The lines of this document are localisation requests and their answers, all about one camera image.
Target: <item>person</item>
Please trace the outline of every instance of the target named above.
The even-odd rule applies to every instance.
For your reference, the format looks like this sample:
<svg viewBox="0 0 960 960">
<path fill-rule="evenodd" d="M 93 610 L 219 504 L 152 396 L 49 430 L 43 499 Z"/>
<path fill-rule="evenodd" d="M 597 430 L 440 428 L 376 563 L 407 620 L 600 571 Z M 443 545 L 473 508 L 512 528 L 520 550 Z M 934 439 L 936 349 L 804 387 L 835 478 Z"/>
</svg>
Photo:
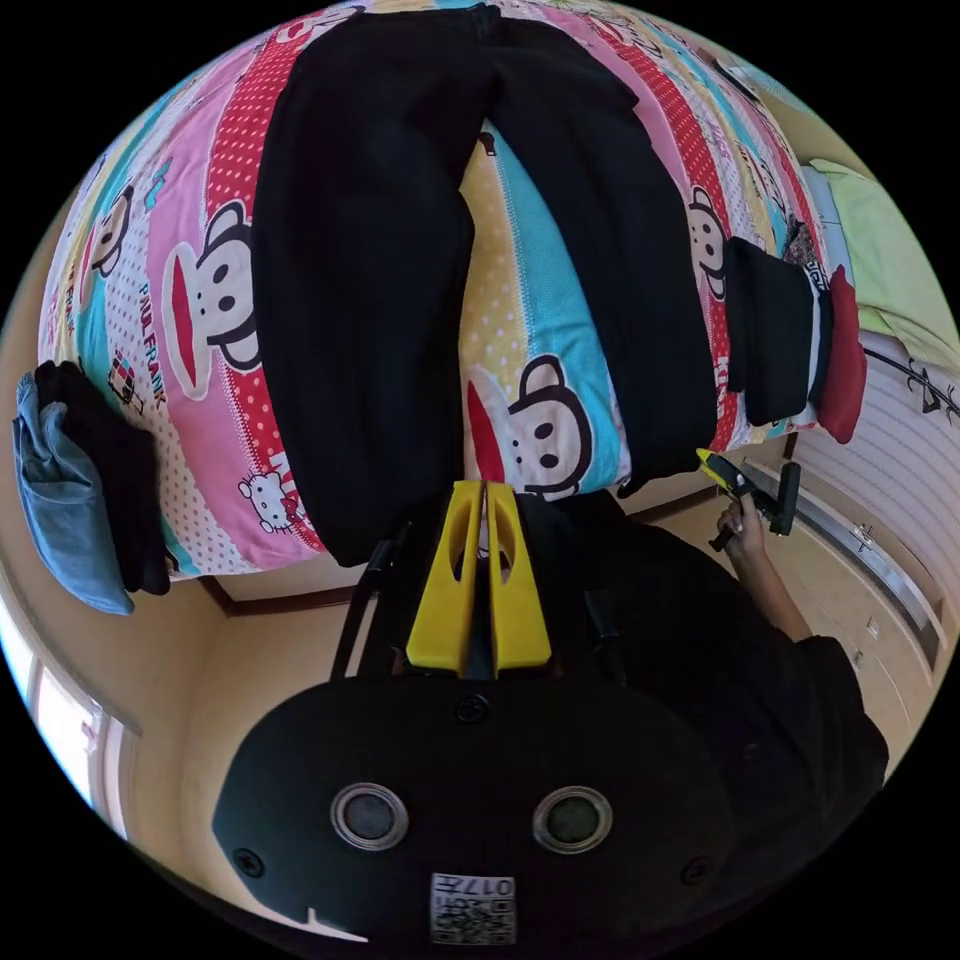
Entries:
<svg viewBox="0 0 960 960">
<path fill-rule="evenodd" d="M 734 533 L 725 549 L 736 577 L 625 515 L 606 491 L 555 506 L 575 531 L 580 575 L 612 597 L 627 685 L 697 731 L 728 795 L 734 850 L 691 918 L 699 927 L 685 925 L 685 942 L 825 850 L 883 786 L 888 748 L 843 647 L 814 635 L 777 573 L 749 496 L 717 521 Z"/>
</svg>

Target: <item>qr code sticker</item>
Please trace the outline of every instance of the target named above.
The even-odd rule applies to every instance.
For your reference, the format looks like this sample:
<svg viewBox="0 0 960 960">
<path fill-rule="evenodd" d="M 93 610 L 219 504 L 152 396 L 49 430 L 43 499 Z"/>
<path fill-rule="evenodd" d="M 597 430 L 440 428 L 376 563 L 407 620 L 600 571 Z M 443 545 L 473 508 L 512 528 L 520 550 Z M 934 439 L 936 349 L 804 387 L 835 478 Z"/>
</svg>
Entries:
<svg viewBox="0 0 960 960">
<path fill-rule="evenodd" d="M 513 877 L 435 873 L 430 890 L 434 943 L 507 946 L 517 942 Z"/>
</svg>

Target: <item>paul frank bedding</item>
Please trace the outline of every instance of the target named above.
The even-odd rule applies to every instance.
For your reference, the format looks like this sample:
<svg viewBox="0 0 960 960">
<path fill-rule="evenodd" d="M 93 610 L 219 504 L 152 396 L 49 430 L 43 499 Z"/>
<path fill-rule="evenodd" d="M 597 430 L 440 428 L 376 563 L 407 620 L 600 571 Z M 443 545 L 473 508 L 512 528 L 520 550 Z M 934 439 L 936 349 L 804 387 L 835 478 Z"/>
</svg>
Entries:
<svg viewBox="0 0 960 960">
<path fill-rule="evenodd" d="M 155 436 L 175 576 L 275 569 L 323 550 L 260 367 L 250 261 L 264 136 L 295 60 L 364 9 L 469 5 L 341 4 L 254 38 L 155 103 L 81 184 L 47 280 L 39 361 L 76 362 Z M 610 4 L 497 5 L 564 30 L 639 98 L 636 113 L 687 203 L 717 389 L 713 449 L 813 426 L 811 410 L 751 425 L 745 395 L 726 389 L 724 239 L 782 257 L 806 224 L 811 283 L 829 276 L 806 184 L 772 118 L 659 21 Z M 576 272 L 490 124 L 461 193 L 476 228 L 460 328 L 465 476 L 550 497 L 627 480 L 635 465 Z M 814 342 L 811 378 L 815 351 Z"/>
</svg>

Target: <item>black shirt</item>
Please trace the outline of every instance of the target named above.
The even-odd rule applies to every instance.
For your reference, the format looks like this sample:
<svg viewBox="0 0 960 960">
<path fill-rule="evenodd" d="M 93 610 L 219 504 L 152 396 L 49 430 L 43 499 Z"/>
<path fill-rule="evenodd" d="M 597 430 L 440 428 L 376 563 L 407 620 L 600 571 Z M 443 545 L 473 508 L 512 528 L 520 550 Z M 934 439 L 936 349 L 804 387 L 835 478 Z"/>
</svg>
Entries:
<svg viewBox="0 0 960 960">
<path fill-rule="evenodd" d="M 612 584 L 627 682 L 686 720 L 718 765 L 737 841 L 699 916 L 727 919 L 851 823 L 883 785 L 887 745 L 837 640 L 793 643 L 720 564 L 609 494 L 557 506 L 584 576 Z"/>
</svg>

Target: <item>screw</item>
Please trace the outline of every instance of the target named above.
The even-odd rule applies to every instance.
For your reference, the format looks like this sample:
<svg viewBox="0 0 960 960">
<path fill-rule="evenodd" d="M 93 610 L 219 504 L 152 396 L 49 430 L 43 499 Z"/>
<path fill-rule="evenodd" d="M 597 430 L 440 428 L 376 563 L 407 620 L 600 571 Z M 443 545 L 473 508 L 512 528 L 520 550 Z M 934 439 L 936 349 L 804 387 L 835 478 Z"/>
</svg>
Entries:
<svg viewBox="0 0 960 960">
<path fill-rule="evenodd" d="M 263 861 L 252 850 L 247 850 L 246 847 L 240 847 L 233 851 L 233 862 L 241 873 L 245 873 L 254 880 L 263 876 Z"/>
<path fill-rule="evenodd" d="M 709 857 L 694 857 L 680 871 L 680 882 L 685 887 L 695 887 L 710 872 Z"/>
<path fill-rule="evenodd" d="M 487 701 L 476 693 L 464 697 L 457 704 L 457 719 L 461 723 L 482 723 L 487 719 L 490 708 Z"/>
</svg>

